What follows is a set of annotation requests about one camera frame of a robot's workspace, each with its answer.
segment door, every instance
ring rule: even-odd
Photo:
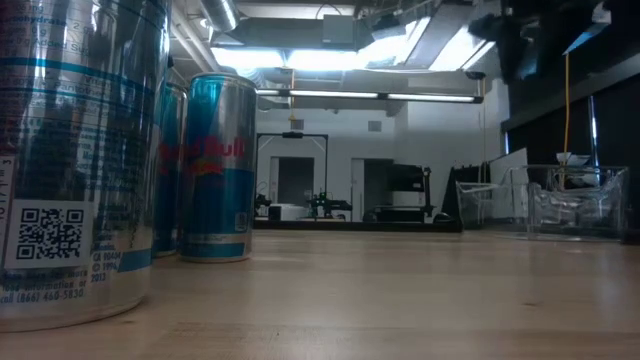
[[[378,205],[393,205],[393,196],[388,187],[389,167],[393,160],[364,160],[364,211]]]
[[[309,194],[313,194],[313,158],[279,159],[278,203],[307,207]]]

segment qr code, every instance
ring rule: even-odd
[[[236,213],[236,231],[247,231],[247,213]]]
[[[14,200],[5,267],[84,265],[88,261],[91,224],[90,207],[84,202]]]

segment red bull logo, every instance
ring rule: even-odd
[[[222,174],[224,168],[221,164],[216,164],[216,157],[236,157],[245,156],[246,140],[240,137],[233,139],[232,144],[221,142],[216,136],[206,136],[196,138],[196,141],[186,149],[187,158],[196,158],[187,171],[198,176],[206,174]]]

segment yellow cable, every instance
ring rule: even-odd
[[[564,161],[562,165],[567,165],[569,157],[567,151],[569,150],[569,121],[571,120],[571,99],[569,90],[569,53],[564,57],[564,93],[565,93],[565,120],[564,120]]]
[[[487,96],[487,78],[482,78],[482,99]],[[486,183],[487,179],[487,102],[482,101],[482,182]]]

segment doorway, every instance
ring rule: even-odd
[[[351,159],[352,221],[362,221],[364,213],[377,205],[393,201],[388,190],[388,168],[391,159]]]
[[[313,168],[313,158],[279,158],[278,203],[307,207],[313,194]]]

